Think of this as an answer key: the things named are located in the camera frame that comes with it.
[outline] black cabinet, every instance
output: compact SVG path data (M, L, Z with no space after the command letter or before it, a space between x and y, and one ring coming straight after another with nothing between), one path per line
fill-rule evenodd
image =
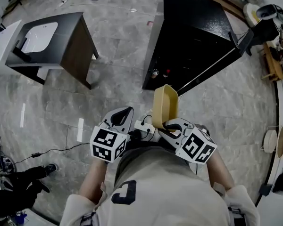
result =
M158 5L153 23L143 89L169 84L181 95L230 65L243 52L219 3L164 0ZM158 76L152 78L155 69Z

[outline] white table top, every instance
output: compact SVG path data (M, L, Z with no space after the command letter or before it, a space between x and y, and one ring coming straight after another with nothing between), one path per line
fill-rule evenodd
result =
M0 33L0 65L5 65L8 54L11 52L23 25L22 20L19 20Z

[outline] gray marble floor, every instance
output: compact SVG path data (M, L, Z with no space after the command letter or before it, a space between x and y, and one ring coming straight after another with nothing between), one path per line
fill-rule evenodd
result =
M20 161L31 153L65 149L80 143L78 121L84 119L81 141L106 112L119 106L134 107L135 119L151 113L153 91L142 90L142 64L159 0L26 0L4 19L30 22L46 16L83 11L100 59L92 63L87 90L62 70L52 70L46 84L24 76L0 75L0 136L6 154ZM235 33L247 26L227 14ZM180 98L181 117L208 127L235 182L244 184L255 201L264 181L270 156L260 150L268 125L275 124L274 87L256 48ZM21 111L25 104L23 126ZM51 193L41 193L34 209L59 221L69 194L77 192L92 158L88 145L71 151L53 151L17 165L18 170L54 162L59 170L44 182ZM106 176L111 190L116 164ZM205 167L199 175L208 179Z

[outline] power strip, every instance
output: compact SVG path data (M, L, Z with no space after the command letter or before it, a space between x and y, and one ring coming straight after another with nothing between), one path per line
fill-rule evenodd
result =
M145 131L145 132L148 132L148 129L150 129L149 133L151 133L151 134L153 134L155 132L154 126L152 126L151 124L148 124L148 123L144 123L144 125L142 125L141 121L136 121L134 123L134 128L138 129L138 130Z

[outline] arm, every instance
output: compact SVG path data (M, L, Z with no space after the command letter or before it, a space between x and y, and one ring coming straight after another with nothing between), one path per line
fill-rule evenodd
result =
M218 149L216 149L207 162L208 177L213 187L214 183L219 183L229 190L235 186L234 180L223 162Z
M79 195L89 199L94 204L98 204L102 196L100 186L105 180L107 164L97 158L93 160L90 170L81 185Z

